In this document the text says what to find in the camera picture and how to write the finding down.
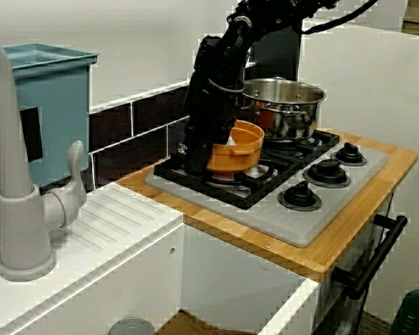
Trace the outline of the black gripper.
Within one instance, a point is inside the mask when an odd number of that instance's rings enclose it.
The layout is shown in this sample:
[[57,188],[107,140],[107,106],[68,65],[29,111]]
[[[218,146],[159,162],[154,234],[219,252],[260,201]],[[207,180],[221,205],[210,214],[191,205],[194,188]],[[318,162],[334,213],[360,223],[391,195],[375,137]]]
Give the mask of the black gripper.
[[234,87],[222,87],[205,75],[192,75],[184,101],[189,115],[185,138],[177,153],[183,158],[186,169],[194,174],[206,171],[213,142],[206,131],[214,128],[215,144],[226,145],[235,120],[234,100],[244,91],[244,83],[238,80]]

